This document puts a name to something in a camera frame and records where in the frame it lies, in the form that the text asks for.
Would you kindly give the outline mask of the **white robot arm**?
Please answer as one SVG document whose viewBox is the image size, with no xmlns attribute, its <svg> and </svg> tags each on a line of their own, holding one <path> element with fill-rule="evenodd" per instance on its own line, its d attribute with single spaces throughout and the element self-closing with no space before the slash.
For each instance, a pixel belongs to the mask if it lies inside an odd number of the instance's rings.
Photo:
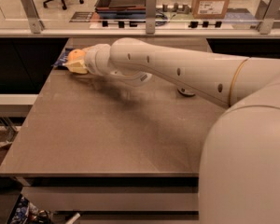
<svg viewBox="0 0 280 224">
<path fill-rule="evenodd" d="M 215 115 L 199 163 L 201 224 L 280 224 L 280 59 L 157 46 L 134 38 L 68 53 L 65 67 L 138 86 L 158 77 Z"/>
</svg>

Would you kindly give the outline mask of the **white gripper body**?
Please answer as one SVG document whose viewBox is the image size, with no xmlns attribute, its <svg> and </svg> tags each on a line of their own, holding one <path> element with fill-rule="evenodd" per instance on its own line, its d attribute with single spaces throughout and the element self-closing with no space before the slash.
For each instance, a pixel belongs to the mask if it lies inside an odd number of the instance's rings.
<svg viewBox="0 0 280 224">
<path fill-rule="evenodd" d="M 99 44 L 86 49 L 84 64 L 90 73 L 97 76 L 106 76 L 111 73 L 110 48 L 108 44 Z"/>
</svg>

